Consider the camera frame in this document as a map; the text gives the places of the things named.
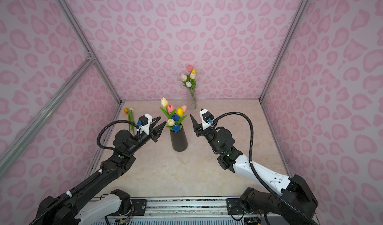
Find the diagonal aluminium frame bar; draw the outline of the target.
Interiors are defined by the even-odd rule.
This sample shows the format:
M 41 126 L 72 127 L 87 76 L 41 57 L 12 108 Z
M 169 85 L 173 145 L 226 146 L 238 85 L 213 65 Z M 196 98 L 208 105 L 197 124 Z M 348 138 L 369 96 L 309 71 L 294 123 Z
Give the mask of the diagonal aluminium frame bar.
M 13 164 L 18 160 L 33 138 L 44 127 L 50 117 L 60 107 L 69 93 L 80 82 L 82 77 L 87 73 L 93 65 L 94 57 L 87 58 L 79 69 L 77 69 L 71 77 L 63 84 L 58 92 L 49 100 L 48 103 L 40 110 L 28 126 L 20 133 L 20 135 L 11 143 L 10 147 L 1 157 L 1 178 L 9 171 Z

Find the cream yellow tulip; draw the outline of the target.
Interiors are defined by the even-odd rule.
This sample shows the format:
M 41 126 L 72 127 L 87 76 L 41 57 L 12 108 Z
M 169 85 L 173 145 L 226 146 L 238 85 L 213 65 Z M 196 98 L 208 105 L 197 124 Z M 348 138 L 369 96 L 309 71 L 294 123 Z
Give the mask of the cream yellow tulip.
M 168 100 L 166 99 L 166 98 L 162 98 L 161 99 L 161 107 L 160 107 L 160 109 L 161 109 L 161 111 L 164 113 L 164 115 L 168 118 L 168 119 L 170 119 L 171 117 L 172 117 L 172 113 L 171 114 L 169 114 L 168 113 L 168 111 L 167 111 L 167 106 L 168 105 L 170 105 L 169 104 L 169 102 L 168 102 Z

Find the ivory white tulip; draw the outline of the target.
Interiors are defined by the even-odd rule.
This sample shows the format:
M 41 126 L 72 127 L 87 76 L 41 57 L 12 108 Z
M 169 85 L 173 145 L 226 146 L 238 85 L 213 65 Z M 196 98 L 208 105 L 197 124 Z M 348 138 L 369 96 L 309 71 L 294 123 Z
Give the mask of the ivory white tulip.
M 134 112 L 134 108 L 133 107 L 129 107 L 129 114 L 128 115 L 128 120 L 130 122 L 132 122 L 133 124 L 135 124 L 135 120 L 134 120 L 134 116 L 133 116 L 133 112 Z M 135 127 L 133 125 L 129 125 L 129 131 L 131 132 L 131 134 L 134 136 L 135 135 Z

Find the clear glass vase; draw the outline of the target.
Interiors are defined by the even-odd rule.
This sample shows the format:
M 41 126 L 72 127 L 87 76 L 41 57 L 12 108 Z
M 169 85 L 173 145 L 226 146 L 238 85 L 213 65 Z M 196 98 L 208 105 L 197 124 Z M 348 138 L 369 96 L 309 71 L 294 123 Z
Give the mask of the clear glass vase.
M 187 90 L 187 107 L 189 110 L 196 109 L 197 100 L 196 100 L 196 91 L 195 89 Z

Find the black tapered vase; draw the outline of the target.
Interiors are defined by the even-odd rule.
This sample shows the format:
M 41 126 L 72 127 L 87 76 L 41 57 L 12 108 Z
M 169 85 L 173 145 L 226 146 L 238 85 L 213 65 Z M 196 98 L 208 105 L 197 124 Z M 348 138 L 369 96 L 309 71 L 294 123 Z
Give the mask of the black tapered vase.
M 188 147 L 188 141 L 184 128 L 178 132 L 170 131 L 172 147 L 177 152 L 183 152 Z

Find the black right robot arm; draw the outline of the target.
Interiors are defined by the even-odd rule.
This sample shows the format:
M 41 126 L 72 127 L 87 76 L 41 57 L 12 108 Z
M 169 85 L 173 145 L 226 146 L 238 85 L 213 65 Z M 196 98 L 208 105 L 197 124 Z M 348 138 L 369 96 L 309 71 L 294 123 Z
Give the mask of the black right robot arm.
M 217 124 L 220 119 L 237 115 L 244 118 L 250 131 L 249 154 L 235 148 L 232 133 Z M 315 225 L 313 217 L 318 201 L 306 180 L 294 175 L 289 177 L 274 172 L 252 160 L 254 128 L 250 118 L 241 112 L 227 112 L 215 118 L 208 110 L 199 113 L 201 122 L 191 118 L 193 131 L 197 137 L 204 137 L 216 154 L 219 165 L 224 170 L 260 184 L 266 192 L 247 188 L 240 197 L 240 207 L 246 214 L 258 211 L 280 215 L 290 225 Z

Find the pale cream tulip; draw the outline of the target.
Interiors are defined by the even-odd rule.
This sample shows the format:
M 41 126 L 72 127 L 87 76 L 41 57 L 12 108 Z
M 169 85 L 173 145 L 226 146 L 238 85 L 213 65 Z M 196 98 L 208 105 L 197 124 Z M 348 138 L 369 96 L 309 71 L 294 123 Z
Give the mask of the pale cream tulip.
M 173 127 L 175 125 L 174 119 L 170 118 L 167 120 L 167 126 Z

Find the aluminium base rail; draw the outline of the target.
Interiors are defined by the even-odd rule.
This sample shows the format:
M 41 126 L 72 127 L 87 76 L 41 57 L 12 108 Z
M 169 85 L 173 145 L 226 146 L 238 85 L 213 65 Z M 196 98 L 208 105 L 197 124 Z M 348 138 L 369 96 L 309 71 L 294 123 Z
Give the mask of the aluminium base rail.
M 160 217 L 160 216 L 256 216 L 263 215 L 268 221 L 268 213 L 276 214 L 277 218 L 289 225 L 304 225 L 303 218 L 292 211 L 282 215 L 280 201 L 271 195 L 265 202 L 258 204 L 246 201 L 243 197 L 195 197 L 195 198 L 120 198 L 109 194 L 98 201 L 90 201 L 82 209 L 73 213 L 77 225 L 91 225 L 108 216 L 120 217 Z

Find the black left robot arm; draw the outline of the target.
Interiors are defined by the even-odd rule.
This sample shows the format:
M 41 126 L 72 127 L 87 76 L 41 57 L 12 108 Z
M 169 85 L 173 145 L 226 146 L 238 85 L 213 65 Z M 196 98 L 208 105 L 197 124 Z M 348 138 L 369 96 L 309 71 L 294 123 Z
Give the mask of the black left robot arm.
M 99 133 L 96 142 L 99 148 L 111 150 L 112 155 L 101 163 L 100 168 L 76 187 L 56 198 L 49 196 L 39 205 L 32 225 L 85 225 L 92 224 L 107 215 L 119 212 L 129 213 L 132 204 L 127 193 L 111 194 L 97 205 L 89 202 L 107 185 L 124 175 L 135 162 L 135 153 L 147 142 L 157 142 L 166 126 L 159 123 L 160 117 L 149 114 L 139 117 L 137 124 L 128 120 L 117 120 L 106 125 Z M 120 130 L 115 135 L 113 147 L 103 146 L 101 137 L 113 125 L 126 123 L 137 129 L 136 135 L 129 130 Z

